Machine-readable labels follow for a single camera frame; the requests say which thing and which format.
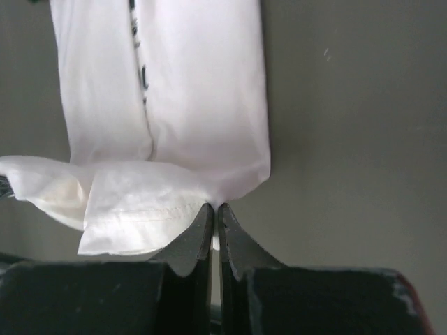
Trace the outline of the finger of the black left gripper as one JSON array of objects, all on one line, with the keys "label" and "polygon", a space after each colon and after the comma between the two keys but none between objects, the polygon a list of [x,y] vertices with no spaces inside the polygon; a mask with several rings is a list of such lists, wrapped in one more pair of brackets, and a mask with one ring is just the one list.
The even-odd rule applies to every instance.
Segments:
[{"label": "finger of the black left gripper", "polygon": [[9,180],[5,176],[0,176],[0,199],[10,198],[14,196],[14,192],[9,183]]}]

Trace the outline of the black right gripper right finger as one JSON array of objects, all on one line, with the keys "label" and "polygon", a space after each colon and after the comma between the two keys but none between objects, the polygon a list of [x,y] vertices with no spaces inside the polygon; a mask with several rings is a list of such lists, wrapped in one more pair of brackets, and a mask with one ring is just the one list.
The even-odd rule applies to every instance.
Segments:
[{"label": "black right gripper right finger", "polygon": [[292,267],[218,210],[225,334],[432,334],[416,290],[398,271]]}]

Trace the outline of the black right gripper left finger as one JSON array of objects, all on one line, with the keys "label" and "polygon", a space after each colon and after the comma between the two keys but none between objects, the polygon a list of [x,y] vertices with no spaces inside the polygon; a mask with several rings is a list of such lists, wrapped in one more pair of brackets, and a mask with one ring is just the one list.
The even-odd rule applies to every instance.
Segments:
[{"label": "black right gripper left finger", "polygon": [[1,255],[2,334],[209,334],[214,211],[151,258],[37,262]]}]

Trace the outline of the white and green t-shirt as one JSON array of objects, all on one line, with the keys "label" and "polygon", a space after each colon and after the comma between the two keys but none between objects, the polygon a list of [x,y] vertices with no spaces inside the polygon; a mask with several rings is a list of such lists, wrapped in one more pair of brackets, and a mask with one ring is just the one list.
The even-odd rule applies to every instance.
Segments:
[{"label": "white and green t-shirt", "polygon": [[257,1],[51,1],[68,163],[4,156],[80,255],[153,253],[270,176]]}]

